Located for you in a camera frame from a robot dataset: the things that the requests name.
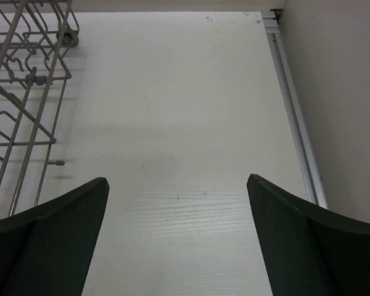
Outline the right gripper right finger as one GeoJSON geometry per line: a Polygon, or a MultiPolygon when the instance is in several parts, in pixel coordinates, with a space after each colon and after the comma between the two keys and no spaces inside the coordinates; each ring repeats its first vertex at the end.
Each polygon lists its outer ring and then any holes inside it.
{"type": "Polygon", "coordinates": [[[370,223],[259,175],[249,176],[247,190],[273,295],[370,295],[370,223]]]}

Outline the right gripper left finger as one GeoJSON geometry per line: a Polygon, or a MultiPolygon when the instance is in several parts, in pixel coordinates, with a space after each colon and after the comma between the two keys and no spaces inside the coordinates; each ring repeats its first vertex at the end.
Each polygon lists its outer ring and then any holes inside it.
{"type": "Polygon", "coordinates": [[[0,295],[81,295],[108,196],[100,177],[0,220],[0,295]]]}

